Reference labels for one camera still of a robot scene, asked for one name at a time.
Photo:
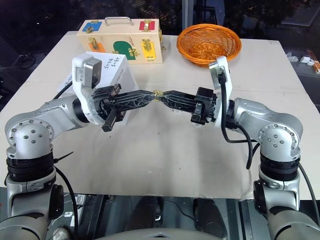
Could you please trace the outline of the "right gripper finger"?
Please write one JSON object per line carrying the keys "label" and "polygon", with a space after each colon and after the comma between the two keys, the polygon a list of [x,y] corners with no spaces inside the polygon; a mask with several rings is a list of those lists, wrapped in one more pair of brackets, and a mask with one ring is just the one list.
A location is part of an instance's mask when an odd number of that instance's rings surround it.
{"label": "right gripper finger", "polygon": [[197,105],[194,99],[179,96],[162,96],[159,99],[167,107],[187,113],[193,113]]}
{"label": "right gripper finger", "polygon": [[195,96],[192,94],[169,90],[163,92],[160,97],[160,101],[163,103],[196,103]]}

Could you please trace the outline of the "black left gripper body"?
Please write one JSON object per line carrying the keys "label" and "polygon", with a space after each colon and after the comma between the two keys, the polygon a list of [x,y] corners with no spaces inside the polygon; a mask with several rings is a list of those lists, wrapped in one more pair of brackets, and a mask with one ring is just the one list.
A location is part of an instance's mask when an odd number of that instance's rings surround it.
{"label": "black left gripper body", "polygon": [[116,110],[113,99],[121,90],[120,84],[98,88],[93,94],[92,99],[95,110],[100,118],[102,118],[102,130],[110,132],[116,122],[121,122],[126,111]]}

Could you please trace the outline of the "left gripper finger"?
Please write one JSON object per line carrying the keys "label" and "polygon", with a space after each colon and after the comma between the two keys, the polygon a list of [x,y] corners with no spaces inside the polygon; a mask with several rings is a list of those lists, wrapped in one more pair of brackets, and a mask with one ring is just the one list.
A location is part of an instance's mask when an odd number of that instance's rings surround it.
{"label": "left gripper finger", "polygon": [[118,95],[112,100],[113,107],[119,112],[143,108],[152,102],[156,96],[154,94],[131,94]]}
{"label": "left gripper finger", "polygon": [[113,104],[149,104],[156,98],[156,95],[147,90],[135,90],[116,95]]}

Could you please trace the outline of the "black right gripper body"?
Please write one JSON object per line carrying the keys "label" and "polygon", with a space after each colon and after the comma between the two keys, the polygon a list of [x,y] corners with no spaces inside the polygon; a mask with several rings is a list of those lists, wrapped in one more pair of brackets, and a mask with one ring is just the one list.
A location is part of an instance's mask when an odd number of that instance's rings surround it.
{"label": "black right gripper body", "polygon": [[191,115],[191,122],[205,125],[215,122],[217,95],[212,89],[199,87],[195,96],[195,110]]}

